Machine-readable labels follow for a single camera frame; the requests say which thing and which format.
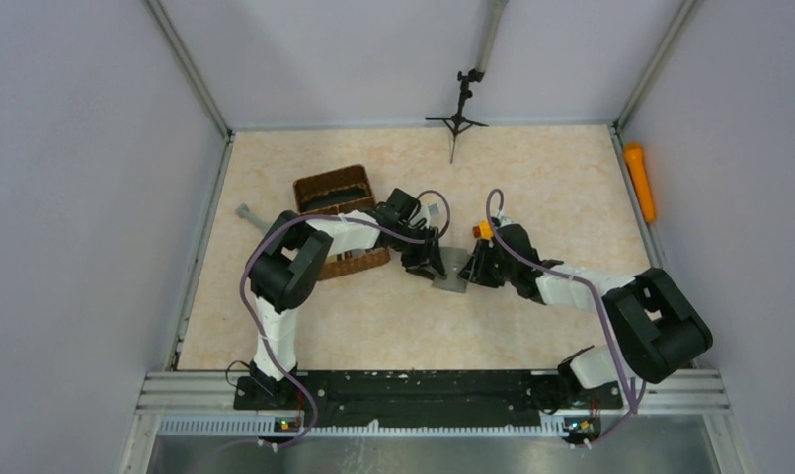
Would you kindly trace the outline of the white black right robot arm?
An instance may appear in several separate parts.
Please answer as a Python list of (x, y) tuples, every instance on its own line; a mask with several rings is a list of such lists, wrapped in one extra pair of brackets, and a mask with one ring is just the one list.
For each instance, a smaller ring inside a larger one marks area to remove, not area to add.
[(558, 370), (574, 389), (631, 380), (658, 384), (713, 346), (713, 336), (661, 268), (614, 276), (542, 260), (524, 228), (496, 218), (473, 229), (476, 245), (460, 279), (490, 288), (511, 285), (545, 306), (594, 313), (606, 342), (564, 359)]

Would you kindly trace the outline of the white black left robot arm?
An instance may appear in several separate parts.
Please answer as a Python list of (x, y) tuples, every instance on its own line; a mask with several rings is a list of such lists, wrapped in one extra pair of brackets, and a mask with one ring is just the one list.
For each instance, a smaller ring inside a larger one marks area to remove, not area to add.
[(256, 385), (278, 395), (292, 381), (298, 310), (329, 258), (353, 251), (393, 250), (400, 254), (407, 273), (445, 277), (439, 240), (447, 229), (433, 226), (428, 209), (400, 189), (384, 202), (349, 212), (282, 212), (249, 257), (240, 281), (241, 300), (258, 328), (249, 365)]

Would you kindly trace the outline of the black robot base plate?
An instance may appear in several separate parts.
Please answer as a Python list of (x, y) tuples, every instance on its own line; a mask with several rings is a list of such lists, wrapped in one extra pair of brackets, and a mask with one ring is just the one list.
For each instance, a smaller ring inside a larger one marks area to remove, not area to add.
[(554, 370), (309, 370), (295, 375), (298, 385), (284, 380), (272, 393), (245, 375), (237, 380), (236, 410), (307, 408), (309, 392), (318, 409), (349, 402), (500, 402), (505, 408), (588, 410), (624, 406), (618, 386), (583, 389)]

